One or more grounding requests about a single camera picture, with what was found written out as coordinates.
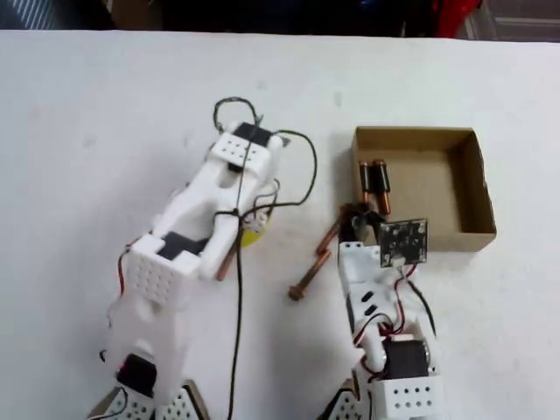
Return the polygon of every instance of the circuit board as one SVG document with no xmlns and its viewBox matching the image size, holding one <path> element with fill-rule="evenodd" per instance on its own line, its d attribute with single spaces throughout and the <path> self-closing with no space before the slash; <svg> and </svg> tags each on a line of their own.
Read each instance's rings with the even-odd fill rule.
<svg viewBox="0 0 560 420">
<path fill-rule="evenodd" d="M 428 220 L 383 222 L 379 226 L 382 267 L 425 263 L 428 250 Z"/>
</svg>

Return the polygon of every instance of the white table surface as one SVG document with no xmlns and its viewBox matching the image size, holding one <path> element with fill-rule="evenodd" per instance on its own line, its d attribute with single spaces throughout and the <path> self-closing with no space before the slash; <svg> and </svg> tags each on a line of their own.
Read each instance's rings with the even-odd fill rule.
<svg viewBox="0 0 560 420">
<path fill-rule="evenodd" d="M 316 418 L 359 358 L 334 259 L 303 302 L 285 292 L 351 195 L 361 124 L 476 130 L 498 238 L 477 255 L 430 255 L 419 282 L 449 418 L 557 418 L 560 45 L 114 31 L 0 33 L 2 418 L 83 418 L 109 391 L 97 353 L 116 258 L 195 173 L 228 95 L 250 98 L 266 128 L 310 135 L 319 158 L 308 204 L 277 210 L 243 254 L 235 418 Z M 310 173 L 294 142 L 281 198 Z M 234 271 L 208 289 L 193 298 L 185 371 L 222 419 Z"/>
</svg>

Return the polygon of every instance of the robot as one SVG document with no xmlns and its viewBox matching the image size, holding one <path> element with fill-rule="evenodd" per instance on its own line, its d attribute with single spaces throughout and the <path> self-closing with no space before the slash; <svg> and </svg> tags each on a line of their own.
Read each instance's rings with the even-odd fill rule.
<svg viewBox="0 0 560 420">
<path fill-rule="evenodd" d="M 364 244 L 357 234 L 361 227 L 356 228 L 363 223 L 386 233 L 377 235 L 379 245 Z M 321 420 L 408 420 L 443 414 L 435 326 L 414 283 L 417 264 L 425 259 L 426 242 L 417 242 L 420 255 L 407 269 L 394 266 L 408 262 L 403 255 L 411 257 L 403 244 L 414 242 L 415 236 L 426 238 L 426 231 L 427 220 L 389 223 L 363 205 L 342 215 L 339 276 L 353 344 L 364 355 L 327 404 Z"/>
<path fill-rule="evenodd" d="M 151 230 L 119 258 L 121 296 L 108 311 L 102 356 L 117 385 L 90 419 L 203 419 L 207 410 L 192 381 L 181 376 L 189 298 L 200 281 L 223 273 L 242 231 L 260 234 L 276 202 L 275 180 L 287 141 L 255 123 L 223 129 L 187 187 L 174 195 Z"/>
</svg>

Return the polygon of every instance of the open cardboard box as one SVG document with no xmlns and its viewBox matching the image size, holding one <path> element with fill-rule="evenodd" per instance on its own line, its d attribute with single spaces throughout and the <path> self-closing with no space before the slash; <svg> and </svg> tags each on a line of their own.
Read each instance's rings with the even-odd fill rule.
<svg viewBox="0 0 560 420">
<path fill-rule="evenodd" d="M 374 159 L 387 163 L 389 219 L 427 218 L 429 251 L 478 251 L 496 237 L 482 154 L 472 129 L 358 127 L 353 141 L 358 198 L 359 162 Z"/>
</svg>

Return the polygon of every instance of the cable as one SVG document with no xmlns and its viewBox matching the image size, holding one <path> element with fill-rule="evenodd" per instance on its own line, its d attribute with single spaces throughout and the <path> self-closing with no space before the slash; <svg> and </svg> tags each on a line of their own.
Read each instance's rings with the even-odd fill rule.
<svg viewBox="0 0 560 420">
<path fill-rule="evenodd" d="M 273 202 L 273 204 L 275 204 L 277 202 L 278 193 L 280 192 L 280 181 L 278 179 L 274 178 L 274 183 L 276 184 L 276 189 L 273 192 L 269 192 L 267 194 L 259 194 L 255 197 L 255 199 L 253 200 L 253 208 L 256 207 L 256 202 L 259 199 L 265 199 L 267 197 L 274 196 L 274 200 L 272 202 Z M 256 210 L 253 212 L 253 217 L 256 217 Z"/>
<path fill-rule="evenodd" d="M 401 299 L 399 298 L 399 294 L 398 294 L 398 283 L 404 279 L 404 277 L 408 278 L 412 275 L 412 273 L 414 273 L 414 270 L 417 268 L 416 265 L 413 265 L 409 271 L 406 273 L 406 275 L 402 275 L 401 278 L 399 278 L 396 282 L 395 282 L 395 293 L 397 296 L 397 305 L 399 306 L 399 313 L 401 316 L 401 320 L 402 320 L 402 324 L 395 329 L 395 326 L 393 324 L 393 322 L 391 321 L 391 318 L 389 317 L 389 315 L 387 315 L 386 313 L 382 313 L 382 312 L 377 312 L 375 314 L 373 314 L 367 321 L 366 323 L 363 325 L 362 328 L 360 328 L 360 330 L 353 336 L 352 338 L 352 342 L 355 346 L 358 346 L 361 342 L 361 339 L 363 338 L 363 333 L 366 331 L 366 327 L 368 326 L 368 324 L 373 321 L 375 318 L 379 317 L 379 316 L 384 316 L 385 318 L 388 319 L 388 324 L 390 327 L 390 332 L 389 333 L 400 333 L 403 329 L 404 326 L 404 309 L 403 309 L 403 303 L 401 302 Z"/>
<path fill-rule="evenodd" d="M 400 314 L 400 318 L 401 318 L 401 324 L 400 326 L 393 331 L 394 334 L 400 334 L 403 332 L 404 329 L 404 324 L 406 323 L 406 318 L 404 316 L 404 307 L 403 307 L 403 301 L 401 300 L 401 297 L 399 296 L 399 284 L 401 283 L 402 280 L 408 280 L 408 278 L 410 276 L 412 276 L 412 273 L 414 273 L 414 271 L 417 269 L 417 265 L 414 264 L 412 267 L 410 267 L 409 271 L 404 274 L 403 273 L 403 269 L 401 268 L 399 270 L 399 272 L 401 273 L 401 278 L 399 278 L 396 282 L 395 282 L 395 294 L 396 294 L 396 304 L 398 306 L 398 310 L 399 310 L 399 314 Z"/>
<path fill-rule="evenodd" d="M 116 271 L 117 274 L 119 275 L 119 285 L 121 286 L 121 296 L 124 293 L 124 274 L 123 274 L 123 257 L 128 253 L 129 251 L 127 249 L 125 249 L 120 255 L 119 255 L 119 260 L 116 264 Z"/>
<path fill-rule="evenodd" d="M 228 411 L 227 411 L 227 420 L 231 420 L 231 418 L 233 416 L 233 411 L 234 411 L 235 374 L 236 374 L 236 370 L 237 370 L 237 358 L 238 358 L 238 353 L 239 353 L 239 345 L 240 345 L 240 341 L 241 341 L 241 329 L 242 329 L 242 301 L 243 301 L 242 233 L 243 233 L 243 220 L 245 219 L 245 217 L 247 217 L 248 214 L 255 213 L 257 210 L 260 210 L 262 208 L 268 208 L 270 211 L 272 211 L 272 209 L 277 208 L 277 207 L 301 206 L 302 204 L 304 204 L 307 201 L 307 199 L 309 198 L 309 196 L 311 195 L 313 187 L 315 186 L 315 180 L 317 178 L 317 169 L 318 169 L 317 152 L 315 150 L 315 146 L 313 145 L 313 142 L 311 141 L 311 139 L 308 136 L 306 136 L 305 134 L 299 133 L 297 131 L 289 130 L 289 129 L 280 129 L 280 130 L 272 133 L 272 136 L 281 135 L 281 134 L 290 135 L 290 136 L 298 136 L 298 137 L 303 138 L 309 144 L 309 146 L 311 148 L 311 153 L 313 155 L 313 174 L 311 176 L 311 182 L 310 182 L 309 188 L 305 192 L 304 197 L 299 201 L 286 201 L 286 202 L 283 202 L 283 203 L 277 203 L 276 200 L 275 200 L 271 204 L 264 204 L 264 205 L 260 205 L 260 206 L 255 206 L 255 203 L 254 203 L 252 208 L 250 208 L 243 215 L 240 215 L 239 214 L 239 204 L 240 204 L 240 198 L 241 198 L 241 192 L 242 192 L 243 173 L 245 172 L 245 164 L 247 162 L 247 156 L 249 154 L 249 148 L 251 146 L 250 138 L 255 134 L 256 128 L 260 124 L 263 117 L 262 116 L 260 116 L 260 117 L 257 116 L 256 111 L 255 111 L 255 107 L 253 106 L 253 104 L 250 101 L 248 101 L 246 99 L 243 99 L 243 98 L 240 98 L 240 97 L 230 97 L 230 98 L 222 99 L 221 101 L 218 101 L 216 103 L 216 105 L 214 106 L 214 110 L 213 110 L 214 127 L 218 130 L 219 133 L 224 132 L 223 125 L 218 122 L 218 112 L 220 110 L 220 106 L 223 105 L 224 103 L 230 103 L 230 102 L 243 102 L 250 107 L 251 113 L 253 114 L 253 118 L 255 120 L 255 128 L 253 130 L 253 133 L 251 133 L 251 135 L 249 136 L 249 147 L 246 150 L 245 158 L 243 159 L 243 164 L 241 166 L 241 176 L 240 176 L 240 181 L 239 181 L 239 189 L 238 189 L 238 192 L 237 192 L 237 200 L 236 200 L 235 209 L 233 209 L 231 211 L 219 211 L 219 212 L 214 213 L 214 217 L 216 215 L 219 215 L 219 214 L 224 214 L 224 215 L 228 214 L 228 215 L 232 215 L 234 217 L 237 217 L 237 219 L 238 219 L 237 236 L 235 238 L 235 247 L 236 247 L 236 252 L 235 253 L 236 253 L 236 262 L 237 262 L 237 286 L 238 286 L 237 327 L 236 327 L 236 332 L 235 332 L 234 358 L 232 360 L 231 382 L 230 382 L 230 385 L 229 385 L 229 405 L 228 405 Z"/>
<path fill-rule="evenodd" d="M 356 347 L 361 343 L 361 339 L 363 339 L 363 334 L 366 331 L 366 327 L 369 325 L 369 323 L 371 321 L 373 321 L 374 319 L 376 319 L 377 317 L 380 317 L 380 316 L 383 316 L 383 317 L 387 318 L 390 331 L 391 332 L 394 331 L 395 326 L 393 325 L 393 322 L 391 321 L 391 318 L 389 317 L 389 315 L 387 315 L 386 313 L 377 312 L 376 314 L 369 317 L 369 319 L 366 321 L 366 323 L 363 325 L 363 327 L 360 328 L 360 330 L 352 337 L 352 342 Z"/>
<path fill-rule="evenodd" d="M 417 288 L 417 286 L 414 283 L 412 283 L 408 279 L 407 279 L 407 282 L 408 282 L 410 288 L 412 289 L 412 291 L 414 291 L 416 293 L 416 295 L 418 296 L 418 298 L 422 301 L 422 305 L 423 305 L 424 309 L 426 310 L 426 313 L 428 314 L 428 318 L 430 319 L 431 329 L 434 332 L 434 335 L 437 336 L 437 334 L 436 334 L 436 323 L 434 322 L 434 317 L 431 313 L 431 309 L 430 309 L 430 306 L 428 305 L 428 302 L 426 301 L 422 292 Z"/>
<path fill-rule="evenodd" d="M 272 208 L 278 208 L 278 207 L 301 206 L 302 204 L 304 204 L 307 201 L 307 199 L 309 198 L 309 196 L 311 195 L 311 193 L 313 191 L 313 187 L 315 186 L 315 180 L 317 178 L 317 167 L 318 167 L 317 151 L 315 150 L 315 146 L 313 145 L 313 142 L 305 134 L 299 133 L 297 131 L 293 131 L 291 129 L 280 129 L 280 130 L 272 133 L 272 136 L 275 136 L 275 135 L 278 135 L 278 134 L 287 134 L 287 135 L 291 135 L 291 136 L 298 136 L 298 137 L 303 138 L 309 144 L 309 147 L 311 148 L 311 153 L 313 155 L 313 175 L 311 176 L 311 182 L 309 184 L 309 187 L 307 188 L 307 191 L 305 192 L 304 197 L 300 201 L 286 201 L 284 203 L 281 202 L 281 203 L 274 203 L 274 204 L 262 204 L 260 206 L 250 208 L 247 212 L 245 212 L 243 214 L 243 218 L 245 216 L 247 216 L 247 214 L 255 212 L 255 211 L 260 210 L 262 208 L 272 209 Z"/>
<path fill-rule="evenodd" d="M 129 405 L 129 393 L 126 392 L 126 389 L 124 389 L 123 387 L 119 388 L 119 391 L 122 391 L 122 394 L 124 395 L 124 403 L 122 404 L 122 407 L 120 410 L 115 411 L 114 413 L 111 414 L 100 414 L 99 416 L 91 416 L 88 417 L 86 420 L 104 420 L 106 418 L 113 418 L 113 417 L 117 417 L 120 416 L 127 408 L 127 406 Z"/>
<path fill-rule="evenodd" d="M 261 121 L 263 120 L 263 116 L 258 116 L 255 111 L 255 107 L 253 104 L 245 98 L 241 98 L 239 96 L 230 96 L 228 98 L 221 99 L 216 102 L 213 106 L 213 126 L 218 130 L 220 134 L 224 132 L 224 126 L 218 121 L 218 112 L 220 111 L 220 107 L 225 103 L 233 103 L 233 102 L 242 102 L 246 104 L 251 109 L 251 114 L 253 114 L 253 121 L 255 122 L 255 126 L 258 126 Z"/>
</svg>

